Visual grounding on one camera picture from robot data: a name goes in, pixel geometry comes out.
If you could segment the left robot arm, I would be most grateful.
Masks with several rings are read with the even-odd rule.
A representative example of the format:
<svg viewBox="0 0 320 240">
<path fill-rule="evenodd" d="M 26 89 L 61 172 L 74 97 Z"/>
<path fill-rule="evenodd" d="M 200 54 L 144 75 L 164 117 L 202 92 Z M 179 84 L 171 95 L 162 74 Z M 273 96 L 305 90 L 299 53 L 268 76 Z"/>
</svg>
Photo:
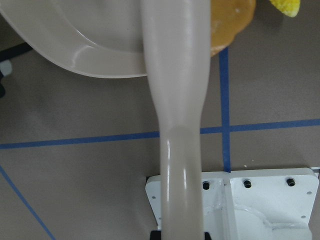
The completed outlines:
<svg viewBox="0 0 320 240">
<path fill-rule="evenodd" d="M 26 42 L 0 51 L 0 80 L 9 76 L 12 71 L 11 59 L 23 55 L 33 48 Z"/>
</svg>

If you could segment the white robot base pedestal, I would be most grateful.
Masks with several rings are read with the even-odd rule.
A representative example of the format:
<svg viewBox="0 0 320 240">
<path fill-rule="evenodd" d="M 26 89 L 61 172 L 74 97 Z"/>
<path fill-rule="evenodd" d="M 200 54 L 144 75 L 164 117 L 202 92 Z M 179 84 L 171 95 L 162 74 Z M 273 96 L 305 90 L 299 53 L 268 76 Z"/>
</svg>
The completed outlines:
<svg viewBox="0 0 320 240">
<path fill-rule="evenodd" d="M 318 175 L 310 168 L 204 172 L 203 214 L 175 212 L 171 240 L 310 240 Z"/>
</svg>

